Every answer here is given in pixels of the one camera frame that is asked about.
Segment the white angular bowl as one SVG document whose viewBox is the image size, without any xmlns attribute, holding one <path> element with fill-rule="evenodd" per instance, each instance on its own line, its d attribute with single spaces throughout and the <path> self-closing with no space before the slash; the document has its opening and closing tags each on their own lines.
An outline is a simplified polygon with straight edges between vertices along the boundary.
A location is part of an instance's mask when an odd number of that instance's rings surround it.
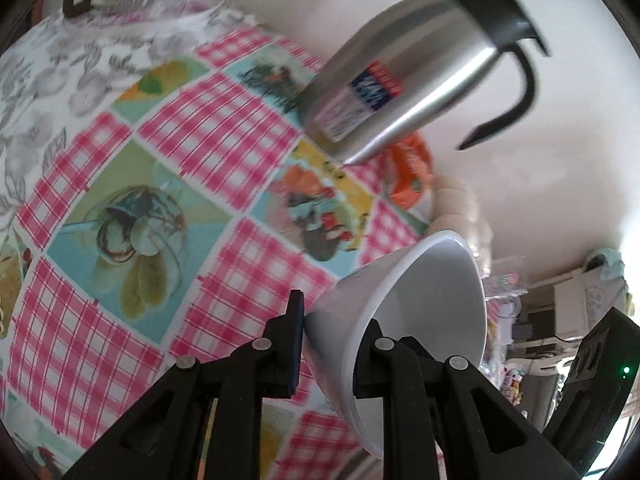
<svg viewBox="0 0 640 480">
<path fill-rule="evenodd" d="M 370 454 L 383 455 L 383 404 L 354 396 L 355 365 L 370 321 L 395 340 L 413 336 L 436 360 L 480 365 L 487 314 L 465 240 L 442 231 L 366 264 L 324 292 L 305 315 L 303 356 L 334 411 Z"/>
</svg>

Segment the colourful candy tube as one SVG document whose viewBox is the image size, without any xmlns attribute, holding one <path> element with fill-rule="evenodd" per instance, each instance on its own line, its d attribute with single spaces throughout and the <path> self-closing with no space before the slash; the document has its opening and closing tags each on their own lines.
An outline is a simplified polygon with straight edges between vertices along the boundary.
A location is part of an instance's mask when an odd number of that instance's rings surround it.
<svg viewBox="0 0 640 480">
<path fill-rule="evenodd" d="M 524 376 L 518 368 L 509 368 L 504 372 L 500 391 L 506 400 L 514 406 L 518 406 L 522 400 L 523 378 Z"/>
</svg>

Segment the orange snack packet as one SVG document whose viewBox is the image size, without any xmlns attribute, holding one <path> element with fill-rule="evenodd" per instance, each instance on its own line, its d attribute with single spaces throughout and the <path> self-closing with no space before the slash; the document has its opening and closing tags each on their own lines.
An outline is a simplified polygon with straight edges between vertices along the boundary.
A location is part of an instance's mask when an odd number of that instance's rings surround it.
<svg viewBox="0 0 640 480">
<path fill-rule="evenodd" d="M 427 198 L 433 184 L 433 157 L 415 132 L 385 152 L 385 185 L 390 201 L 404 211 Z"/>
</svg>

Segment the clear glass mug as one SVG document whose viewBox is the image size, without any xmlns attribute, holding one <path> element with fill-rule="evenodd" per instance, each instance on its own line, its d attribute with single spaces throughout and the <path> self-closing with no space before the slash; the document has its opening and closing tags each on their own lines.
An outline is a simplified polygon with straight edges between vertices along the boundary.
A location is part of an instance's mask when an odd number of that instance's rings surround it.
<svg viewBox="0 0 640 480">
<path fill-rule="evenodd" d="M 483 280 L 487 312 L 491 318 L 515 318 L 520 297 L 528 289 L 528 272 L 523 256 L 495 259 Z"/>
</svg>

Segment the checked picture tablecloth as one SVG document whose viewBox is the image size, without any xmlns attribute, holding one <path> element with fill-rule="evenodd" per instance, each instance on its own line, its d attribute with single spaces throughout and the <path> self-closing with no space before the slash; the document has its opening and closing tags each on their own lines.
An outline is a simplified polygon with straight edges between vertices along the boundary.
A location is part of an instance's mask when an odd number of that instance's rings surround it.
<svg viewBox="0 0 640 480">
<path fill-rule="evenodd" d="M 318 61 L 234 6 L 53 15 L 1 58 L 1 421 L 59 479 L 179 356 L 228 356 L 426 231 L 295 114 Z"/>
</svg>

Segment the stainless steel thermos jug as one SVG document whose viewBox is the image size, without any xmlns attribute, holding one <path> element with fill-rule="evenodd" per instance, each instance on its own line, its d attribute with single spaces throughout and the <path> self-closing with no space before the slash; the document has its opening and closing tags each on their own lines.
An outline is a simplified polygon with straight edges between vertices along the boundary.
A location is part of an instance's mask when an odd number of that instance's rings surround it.
<svg viewBox="0 0 640 480">
<path fill-rule="evenodd" d="M 475 89 L 510 54 L 524 91 L 510 110 L 476 126 L 458 148 L 484 143 L 533 106 L 537 79 L 520 46 L 544 37 L 518 0 L 402 0 L 371 18 L 300 92 L 308 138 L 343 165 L 361 165 L 426 126 Z"/>
</svg>

